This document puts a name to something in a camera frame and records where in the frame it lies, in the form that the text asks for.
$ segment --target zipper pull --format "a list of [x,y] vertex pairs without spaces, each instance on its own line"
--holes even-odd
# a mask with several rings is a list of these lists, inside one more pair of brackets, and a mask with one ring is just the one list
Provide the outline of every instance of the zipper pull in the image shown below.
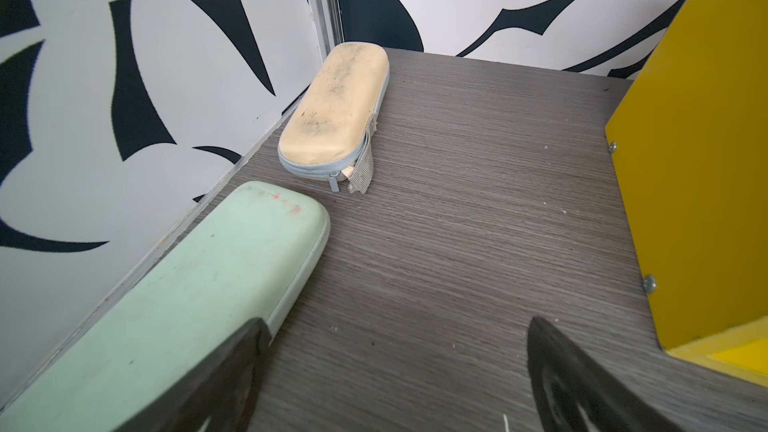
[[331,191],[332,192],[338,192],[339,191],[339,181],[336,180],[336,178],[339,176],[339,172],[331,172],[331,174],[328,175],[328,183],[331,184]]

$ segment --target screw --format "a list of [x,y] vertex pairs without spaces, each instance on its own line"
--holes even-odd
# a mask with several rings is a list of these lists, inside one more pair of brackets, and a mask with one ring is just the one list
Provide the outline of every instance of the screw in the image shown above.
[[651,295],[656,290],[656,277],[646,275],[643,279],[643,290],[646,294]]

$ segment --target gray wood grain surface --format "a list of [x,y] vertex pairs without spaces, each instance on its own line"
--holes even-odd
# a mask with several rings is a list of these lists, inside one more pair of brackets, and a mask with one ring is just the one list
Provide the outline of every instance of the gray wood grain surface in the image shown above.
[[388,53],[367,194],[290,176],[278,131],[206,209],[261,180],[331,215],[252,430],[541,430],[535,314],[687,430],[768,430],[768,389],[659,350],[604,136],[629,81]]

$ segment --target green pencil case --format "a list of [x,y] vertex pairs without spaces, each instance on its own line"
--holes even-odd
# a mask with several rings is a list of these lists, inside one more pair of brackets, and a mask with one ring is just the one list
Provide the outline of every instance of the green pencil case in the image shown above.
[[238,187],[0,415],[0,430],[115,430],[244,337],[244,324],[261,318],[273,338],[329,230],[310,197]]

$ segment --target white wall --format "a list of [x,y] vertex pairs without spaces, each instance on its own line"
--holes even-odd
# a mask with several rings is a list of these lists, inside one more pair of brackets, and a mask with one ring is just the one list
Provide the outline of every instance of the white wall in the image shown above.
[[[377,20],[361,12],[365,9],[363,5],[355,8],[355,2],[362,1],[365,0],[340,0],[345,39],[368,39],[398,46],[396,38],[402,38],[404,34],[387,35],[384,31],[386,26],[381,22],[371,30],[356,24]],[[555,0],[544,5],[550,0],[398,1],[416,25],[425,52],[466,55],[548,69],[570,68],[602,76],[611,70],[632,66],[646,57],[656,47],[674,16],[673,10],[666,15],[664,12],[674,8],[678,2]],[[391,8],[376,0],[370,3],[370,7],[378,10]],[[493,32],[489,27],[500,16],[506,21],[506,24],[500,25],[508,28],[495,31],[481,45],[471,47],[486,31]],[[400,44],[402,48],[419,50],[409,46],[415,42],[401,40]],[[626,76],[627,72],[631,71],[627,70],[624,74],[615,72],[613,75]]]
[[2,404],[321,62],[306,0],[0,0],[0,17]]

